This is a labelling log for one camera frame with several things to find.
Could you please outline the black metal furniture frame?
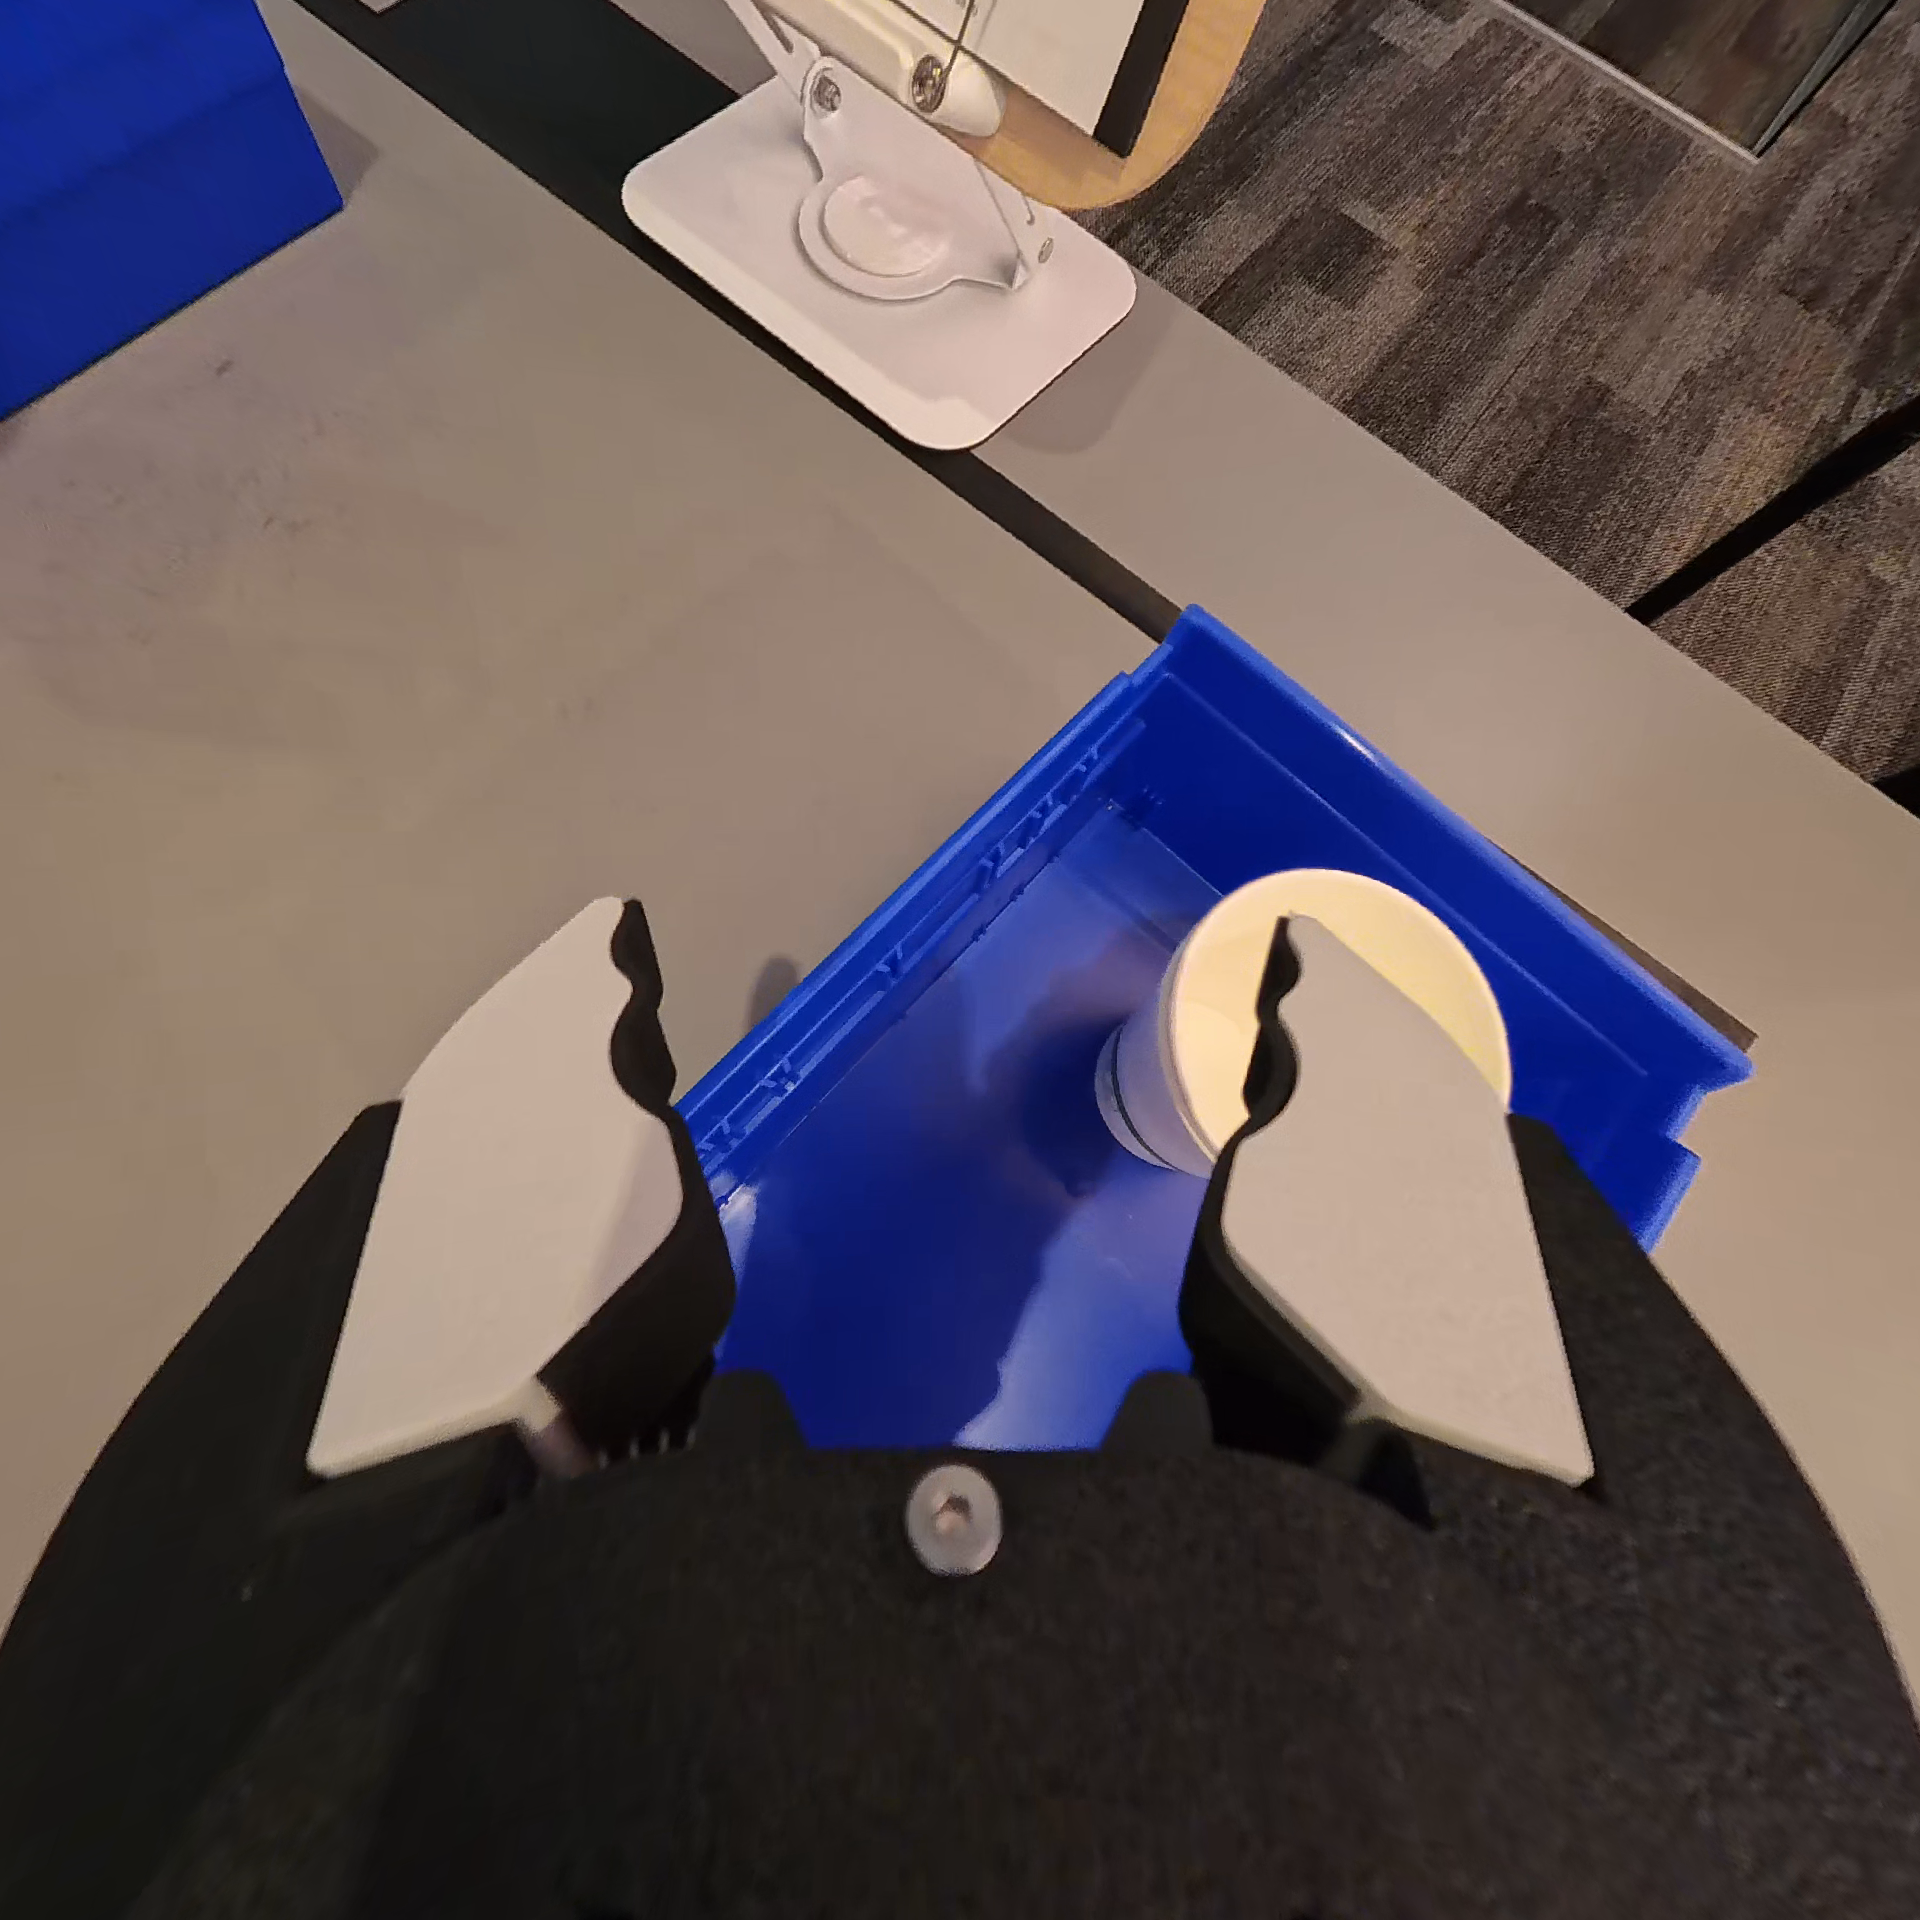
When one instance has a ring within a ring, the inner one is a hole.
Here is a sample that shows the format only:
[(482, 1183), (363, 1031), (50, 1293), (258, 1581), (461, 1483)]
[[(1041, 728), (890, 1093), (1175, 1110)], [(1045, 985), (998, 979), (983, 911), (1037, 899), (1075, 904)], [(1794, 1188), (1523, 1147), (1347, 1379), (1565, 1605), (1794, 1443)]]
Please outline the black metal furniture frame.
[(1634, 613), (1918, 811), (1918, 407), (1862, 431)]

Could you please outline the white square base plate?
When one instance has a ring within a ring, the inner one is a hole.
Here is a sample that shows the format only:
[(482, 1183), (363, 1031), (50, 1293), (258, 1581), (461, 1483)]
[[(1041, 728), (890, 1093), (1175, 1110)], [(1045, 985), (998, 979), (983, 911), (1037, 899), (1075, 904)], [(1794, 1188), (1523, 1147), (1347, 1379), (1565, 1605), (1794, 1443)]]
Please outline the white square base plate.
[(1018, 2), (726, 2), (769, 80), (629, 166), (629, 224), (923, 451), (969, 451), (1137, 303), (1132, 270), (978, 150)]

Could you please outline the wood-framed sign board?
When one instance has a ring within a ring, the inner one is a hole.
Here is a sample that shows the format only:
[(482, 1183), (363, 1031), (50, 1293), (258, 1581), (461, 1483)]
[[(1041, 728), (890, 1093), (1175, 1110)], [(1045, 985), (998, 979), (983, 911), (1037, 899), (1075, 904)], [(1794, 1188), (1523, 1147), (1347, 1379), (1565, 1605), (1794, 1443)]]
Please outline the wood-framed sign board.
[(1115, 157), (1022, 87), (1004, 90), (991, 136), (947, 133), (989, 174), (1062, 212), (1097, 212), (1155, 186), (1222, 109), (1264, 2), (1188, 2), (1137, 150)]

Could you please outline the blue plastic bin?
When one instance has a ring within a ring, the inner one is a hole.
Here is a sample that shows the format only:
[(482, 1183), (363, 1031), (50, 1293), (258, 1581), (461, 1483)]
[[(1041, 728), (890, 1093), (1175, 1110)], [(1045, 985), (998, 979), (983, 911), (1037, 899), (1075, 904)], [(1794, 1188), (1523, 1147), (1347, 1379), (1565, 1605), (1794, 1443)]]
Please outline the blue plastic bin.
[(1508, 1108), (1652, 1246), (1750, 1037), (1188, 606), (678, 1098), (738, 1278), (719, 1365), (814, 1446), (1095, 1446), (1188, 1365), (1205, 1193), (1114, 1140), (1097, 1050), (1218, 899), (1318, 868), (1454, 930)]
[(341, 210), (258, 2), (3, 2), (3, 419)]

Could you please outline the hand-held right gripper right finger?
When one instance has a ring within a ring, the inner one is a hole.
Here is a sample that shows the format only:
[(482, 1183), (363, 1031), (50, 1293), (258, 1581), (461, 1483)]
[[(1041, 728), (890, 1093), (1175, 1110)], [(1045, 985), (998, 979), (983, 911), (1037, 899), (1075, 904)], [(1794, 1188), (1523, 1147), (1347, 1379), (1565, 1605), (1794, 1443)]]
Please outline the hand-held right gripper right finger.
[(1421, 1439), (1590, 1485), (1508, 1102), (1312, 919), (1272, 925), (1253, 1023), (1185, 1266), (1216, 1439), (1346, 1478)]

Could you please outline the white paper cup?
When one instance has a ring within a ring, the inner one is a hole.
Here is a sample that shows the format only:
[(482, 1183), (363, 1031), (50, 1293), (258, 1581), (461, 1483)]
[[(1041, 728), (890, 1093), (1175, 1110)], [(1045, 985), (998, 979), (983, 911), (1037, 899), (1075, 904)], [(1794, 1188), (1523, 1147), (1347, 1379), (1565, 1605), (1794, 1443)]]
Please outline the white paper cup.
[(1205, 1179), (1244, 1123), (1257, 991), (1272, 929), (1309, 919), (1437, 1023), (1500, 1102), (1512, 1098), (1508, 1030), (1459, 935), (1415, 896), (1343, 868), (1260, 875), (1216, 901), (1151, 995), (1100, 1044), (1097, 1110), (1149, 1165)]

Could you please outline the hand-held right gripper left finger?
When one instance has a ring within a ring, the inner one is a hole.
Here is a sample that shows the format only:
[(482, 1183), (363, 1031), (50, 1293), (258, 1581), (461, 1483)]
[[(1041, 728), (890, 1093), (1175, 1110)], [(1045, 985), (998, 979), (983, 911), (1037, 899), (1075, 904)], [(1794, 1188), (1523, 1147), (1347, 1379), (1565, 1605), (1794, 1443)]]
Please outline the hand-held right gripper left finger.
[(705, 1376), (736, 1269), (658, 1004), (643, 904), (598, 899), (404, 1082), (309, 1472), (494, 1428), (586, 1466)]

